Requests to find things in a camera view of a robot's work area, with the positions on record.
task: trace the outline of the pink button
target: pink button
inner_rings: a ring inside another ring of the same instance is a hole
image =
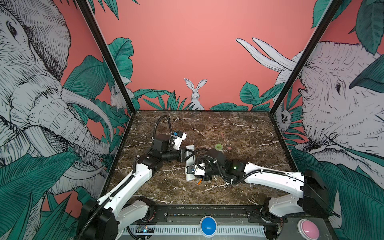
[[[306,240],[317,240],[320,236],[319,228],[307,219],[301,219],[298,222],[298,230]]]

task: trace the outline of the elephant eye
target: elephant eye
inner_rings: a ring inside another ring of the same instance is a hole
[[[336,91],[339,93],[339,95],[340,95],[340,88],[341,88],[341,84],[337,83],[336,84]]]
[[[8,30],[9,32],[12,34],[12,36],[15,38],[16,35],[17,35],[17,31],[16,29],[12,26],[12,23],[7,21],[7,27],[8,27]]]

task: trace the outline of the marble tabletop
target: marble tabletop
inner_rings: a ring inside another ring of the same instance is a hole
[[[132,170],[132,161],[152,143],[153,127],[160,116],[168,115],[172,129],[187,133],[182,146],[213,148],[223,145],[229,159],[252,162],[271,169],[291,171],[267,113],[257,112],[160,112],[138,111],[125,147],[116,165],[108,190],[116,186]],[[168,124],[159,124],[157,133],[168,134]],[[186,181],[185,164],[164,166],[134,194],[145,196],[157,204],[263,204],[266,197],[286,193],[258,184],[228,185],[220,177],[198,184]]]

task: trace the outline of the black frame post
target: black frame post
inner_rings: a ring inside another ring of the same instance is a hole
[[[333,16],[335,15],[336,11],[339,9],[342,2],[343,2],[343,0],[333,0],[331,2],[330,6],[328,7],[327,11],[324,13],[323,18],[320,20],[319,25],[316,27],[316,30],[312,34],[310,41],[308,42],[307,46],[305,47],[303,54],[301,55],[295,68],[292,70],[292,73],[289,76],[287,82],[285,83],[280,95],[278,96],[275,103],[273,104],[273,106],[270,110],[270,113],[272,115],[274,115],[276,113],[277,108],[279,107],[281,102],[284,100],[289,89],[292,87],[293,83],[295,82],[295,80],[299,76],[300,71],[305,66],[305,63],[307,62],[308,58],[311,56],[312,51],[316,47],[317,43],[320,41],[322,35],[324,34],[324,32],[327,29],[330,22],[332,21]]]
[[[127,102],[128,109],[132,114],[136,112],[135,107],[133,106],[133,103],[128,96],[127,90],[125,88],[124,83],[121,80],[120,73],[118,68],[116,67],[115,62],[113,61],[113,58],[111,56],[111,53],[108,49],[108,46],[106,42],[104,41],[103,35],[100,32],[100,29],[96,23],[96,20],[93,16],[93,12],[88,7],[87,0],[76,0],[77,4],[79,5],[80,11],[84,16],[85,21],[88,24],[89,29],[92,32],[93,37],[96,40],[97,45],[99,46],[99,49],[101,51],[101,54],[103,55],[109,70],[112,73],[113,78],[115,79],[117,85],[119,86],[119,89],[124,97],[124,100]]]

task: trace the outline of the green round object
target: green round object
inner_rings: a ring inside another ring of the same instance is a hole
[[[221,151],[221,150],[223,150],[223,145],[221,145],[220,143],[218,143],[218,144],[215,145],[215,149],[216,149],[217,151]]]

